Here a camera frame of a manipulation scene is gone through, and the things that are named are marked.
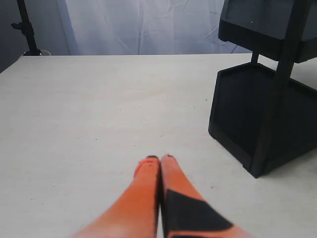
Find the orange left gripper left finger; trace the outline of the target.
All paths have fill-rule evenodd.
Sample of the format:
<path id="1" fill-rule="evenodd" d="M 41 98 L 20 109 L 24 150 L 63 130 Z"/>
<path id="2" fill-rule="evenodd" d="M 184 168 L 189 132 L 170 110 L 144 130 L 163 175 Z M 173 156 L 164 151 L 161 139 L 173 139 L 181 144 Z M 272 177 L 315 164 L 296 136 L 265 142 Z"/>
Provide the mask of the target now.
<path id="1" fill-rule="evenodd" d="M 155 238 L 159 212 L 159 158 L 147 156 L 128 188 L 99 218 L 73 238 Z"/>

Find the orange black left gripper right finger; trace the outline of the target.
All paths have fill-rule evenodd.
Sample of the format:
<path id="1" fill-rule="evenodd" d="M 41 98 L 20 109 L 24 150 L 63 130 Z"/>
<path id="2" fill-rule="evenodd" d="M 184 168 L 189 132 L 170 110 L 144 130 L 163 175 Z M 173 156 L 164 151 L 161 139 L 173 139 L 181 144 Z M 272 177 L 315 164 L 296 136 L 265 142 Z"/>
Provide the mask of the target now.
<path id="1" fill-rule="evenodd" d="M 161 214 L 165 238 L 249 238 L 214 210 L 188 180 L 172 155 L 161 159 Z"/>

